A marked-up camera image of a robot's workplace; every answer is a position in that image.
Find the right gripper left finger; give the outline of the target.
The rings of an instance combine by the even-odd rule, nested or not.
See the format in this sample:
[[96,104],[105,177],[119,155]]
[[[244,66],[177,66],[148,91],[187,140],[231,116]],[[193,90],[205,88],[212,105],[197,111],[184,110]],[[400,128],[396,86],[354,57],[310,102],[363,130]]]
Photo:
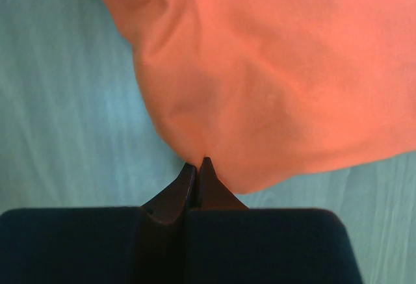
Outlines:
[[175,223],[189,206],[195,178],[196,168],[185,164],[179,175],[166,188],[140,208],[158,224]]

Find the orange t-shirt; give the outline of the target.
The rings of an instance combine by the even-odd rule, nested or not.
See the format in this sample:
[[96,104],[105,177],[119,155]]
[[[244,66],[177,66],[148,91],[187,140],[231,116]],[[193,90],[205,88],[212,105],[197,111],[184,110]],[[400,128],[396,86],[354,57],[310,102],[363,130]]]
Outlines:
[[232,191],[415,149],[415,0],[103,0],[142,99]]

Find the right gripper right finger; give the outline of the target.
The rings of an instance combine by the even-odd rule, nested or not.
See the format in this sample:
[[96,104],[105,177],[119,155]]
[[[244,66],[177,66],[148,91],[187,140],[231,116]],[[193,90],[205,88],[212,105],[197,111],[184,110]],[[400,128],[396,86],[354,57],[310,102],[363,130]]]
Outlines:
[[203,159],[197,189],[198,209],[248,209],[222,182],[219,180],[212,160]]

